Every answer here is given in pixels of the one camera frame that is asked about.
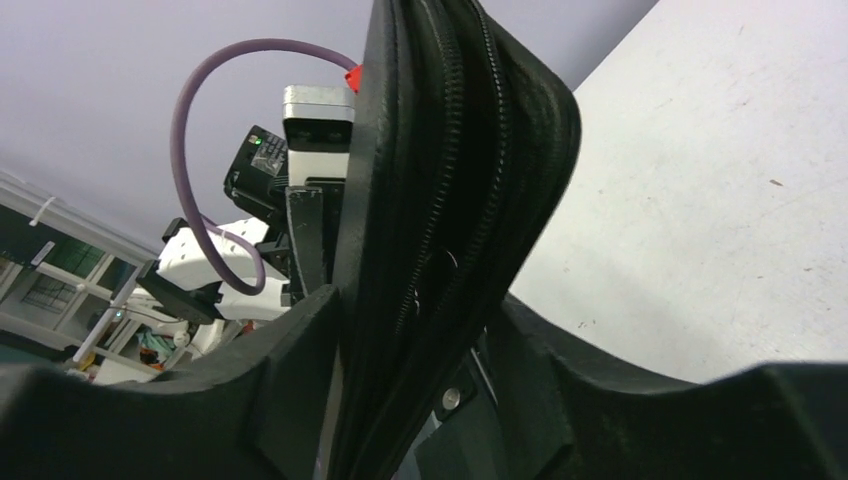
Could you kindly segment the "black zippered tool case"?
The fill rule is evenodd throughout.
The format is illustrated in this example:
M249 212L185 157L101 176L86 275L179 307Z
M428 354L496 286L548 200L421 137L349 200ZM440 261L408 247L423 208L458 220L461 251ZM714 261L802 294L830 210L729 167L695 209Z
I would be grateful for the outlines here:
M563 80L477 1L377 1L334 284L332 479L391 477L574 171Z

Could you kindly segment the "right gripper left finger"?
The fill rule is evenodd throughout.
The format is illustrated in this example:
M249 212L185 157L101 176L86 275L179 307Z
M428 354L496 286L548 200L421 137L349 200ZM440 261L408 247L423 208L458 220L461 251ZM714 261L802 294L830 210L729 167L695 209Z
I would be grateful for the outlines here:
M147 453L166 479L309 479L340 312L329 285L281 319L147 383L95 387L106 464Z

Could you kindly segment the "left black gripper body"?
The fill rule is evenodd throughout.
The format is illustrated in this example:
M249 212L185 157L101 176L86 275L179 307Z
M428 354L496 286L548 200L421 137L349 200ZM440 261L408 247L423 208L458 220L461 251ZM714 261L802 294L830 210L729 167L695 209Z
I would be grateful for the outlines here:
M343 153L291 151L286 140L252 127L224 178L224 192L268 226L256 248L288 279L281 301L294 305L332 280L345 184Z

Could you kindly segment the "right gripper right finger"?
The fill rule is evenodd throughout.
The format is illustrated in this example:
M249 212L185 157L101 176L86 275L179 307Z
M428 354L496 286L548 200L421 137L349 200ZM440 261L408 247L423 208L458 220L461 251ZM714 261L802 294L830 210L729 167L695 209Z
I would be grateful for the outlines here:
M507 296L488 326L513 479L661 479L667 428L648 405L690 383L633 365Z

